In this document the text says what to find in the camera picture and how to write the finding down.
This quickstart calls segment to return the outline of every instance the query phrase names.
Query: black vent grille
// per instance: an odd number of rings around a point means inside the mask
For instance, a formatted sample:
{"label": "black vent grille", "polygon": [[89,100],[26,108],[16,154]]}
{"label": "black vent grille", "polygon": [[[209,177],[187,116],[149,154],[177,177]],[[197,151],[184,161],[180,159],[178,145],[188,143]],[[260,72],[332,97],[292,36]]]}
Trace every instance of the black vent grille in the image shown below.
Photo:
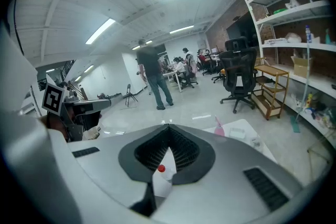
{"label": "black vent grille", "polygon": [[259,168],[246,170],[244,174],[269,210],[274,211],[288,202],[288,198]]}
{"label": "black vent grille", "polygon": [[191,165],[200,152],[196,143],[176,130],[171,130],[170,147],[174,155],[177,172]]}
{"label": "black vent grille", "polygon": [[78,157],[89,155],[89,154],[92,154],[98,151],[99,149],[97,149],[96,147],[89,147],[89,148],[86,148],[85,150],[74,151],[72,154],[74,155],[75,158],[78,158]]}
{"label": "black vent grille", "polygon": [[177,172],[191,165],[200,152],[196,143],[176,130],[166,129],[136,148],[135,157],[154,172],[161,163],[168,147],[172,150]]}

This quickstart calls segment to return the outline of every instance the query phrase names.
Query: pink object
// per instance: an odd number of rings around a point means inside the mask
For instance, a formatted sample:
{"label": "pink object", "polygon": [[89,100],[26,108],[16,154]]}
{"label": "pink object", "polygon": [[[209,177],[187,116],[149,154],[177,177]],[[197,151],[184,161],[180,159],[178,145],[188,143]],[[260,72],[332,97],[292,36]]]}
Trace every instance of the pink object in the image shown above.
{"label": "pink object", "polygon": [[216,126],[216,129],[215,129],[214,133],[217,134],[217,135],[225,136],[224,129],[223,129],[222,124],[220,123],[219,119],[217,118],[217,116],[215,116],[215,119],[217,121],[217,126]]}

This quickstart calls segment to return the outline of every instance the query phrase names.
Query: ceiling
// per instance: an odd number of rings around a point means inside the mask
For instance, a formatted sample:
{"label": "ceiling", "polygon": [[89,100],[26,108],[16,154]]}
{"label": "ceiling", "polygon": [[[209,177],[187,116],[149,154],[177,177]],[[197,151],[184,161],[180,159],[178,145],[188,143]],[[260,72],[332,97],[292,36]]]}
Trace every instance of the ceiling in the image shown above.
{"label": "ceiling", "polygon": [[[16,25],[26,58],[35,67],[108,54],[115,46],[153,45],[204,32],[233,0],[17,0]],[[116,22],[92,44],[88,38],[108,19]],[[13,5],[9,7],[10,34]],[[191,31],[169,34],[189,25]]]}

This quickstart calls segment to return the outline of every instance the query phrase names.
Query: bottle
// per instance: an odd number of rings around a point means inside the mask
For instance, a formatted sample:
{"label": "bottle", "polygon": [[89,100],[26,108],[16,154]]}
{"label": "bottle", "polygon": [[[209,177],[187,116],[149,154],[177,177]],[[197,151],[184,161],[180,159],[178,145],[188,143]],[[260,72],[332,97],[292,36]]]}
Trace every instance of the bottle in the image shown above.
{"label": "bottle", "polygon": [[172,182],[173,175],[175,174],[175,172],[172,169],[166,168],[163,164],[160,164],[157,170],[161,173],[163,179],[165,179],[169,183]]}
{"label": "bottle", "polygon": [[330,39],[330,36],[329,36],[329,29],[327,28],[326,31],[325,31],[325,43],[326,44],[331,44],[331,39]]}
{"label": "bottle", "polygon": [[214,133],[217,134],[217,135],[225,136],[224,129],[223,129],[219,119],[217,118],[217,116],[215,116],[215,119],[216,119],[216,122],[217,122],[217,126],[216,126],[216,129],[215,129]]}
{"label": "bottle", "polygon": [[307,37],[307,43],[311,43],[311,34],[310,34],[309,25],[306,25],[306,37]]}

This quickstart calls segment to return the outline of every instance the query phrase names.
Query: white metal shelving unit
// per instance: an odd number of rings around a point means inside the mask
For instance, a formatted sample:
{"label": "white metal shelving unit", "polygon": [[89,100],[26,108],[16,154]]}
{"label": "white metal shelving unit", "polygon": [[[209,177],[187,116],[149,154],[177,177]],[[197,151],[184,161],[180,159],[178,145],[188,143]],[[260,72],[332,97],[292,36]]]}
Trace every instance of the white metal shelving unit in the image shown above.
{"label": "white metal shelving unit", "polygon": [[[275,44],[263,44],[261,46],[264,48],[307,48],[307,43],[275,43]],[[335,45],[328,45],[328,44],[309,44],[310,49],[317,49],[317,50],[327,50],[336,52]]]}
{"label": "white metal shelving unit", "polygon": [[[251,17],[256,27],[256,32],[257,32],[257,37],[258,37],[258,42],[259,42],[259,49],[260,49],[260,57],[264,57],[264,52],[263,52],[264,48],[274,48],[276,51],[276,62],[277,62],[277,64],[274,67],[289,72],[290,79],[301,82],[301,83],[306,83],[307,82],[306,78],[303,78],[303,77],[300,77],[294,74],[293,67],[283,66],[283,65],[278,64],[277,48],[307,48],[307,43],[276,43],[272,45],[262,44],[260,32],[261,32],[261,29],[263,28],[263,25],[270,25],[272,28],[274,38],[276,38],[274,34],[274,30],[273,30],[274,26],[292,23],[298,20],[331,17],[332,12],[330,9],[330,3],[325,0],[307,3],[307,4],[303,4],[298,7],[295,7],[295,8],[283,11],[283,12],[279,12],[277,14],[271,15],[259,21],[256,21],[254,13],[253,13],[253,8],[251,6],[252,3],[264,5],[265,10],[268,12],[267,7],[273,5],[274,3],[277,3],[278,1],[281,1],[281,0],[245,0],[246,5],[250,11]],[[309,48],[336,52],[336,46],[334,45],[309,44]],[[308,78],[308,85],[310,87],[316,88],[328,94],[332,98],[336,99],[336,91],[331,88],[332,84],[336,84],[336,81],[333,81],[323,76],[316,76],[314,74],[311,74]],[[282,100],[283,99],[282,94],[283,93],[281,92],[277,93],[276,99]],[[286,98],[285,105],[287,105],[293,110],[296,110],[295,104],[290,98]],[[330,132],[330,129],[321,126],[317,121],[315,121],[312,118],[311,115],[306,114],[304,112],[301,112],[300,115],[304,119],[306,119],[309,123],[311,123],[322,135],[326,136]]]}

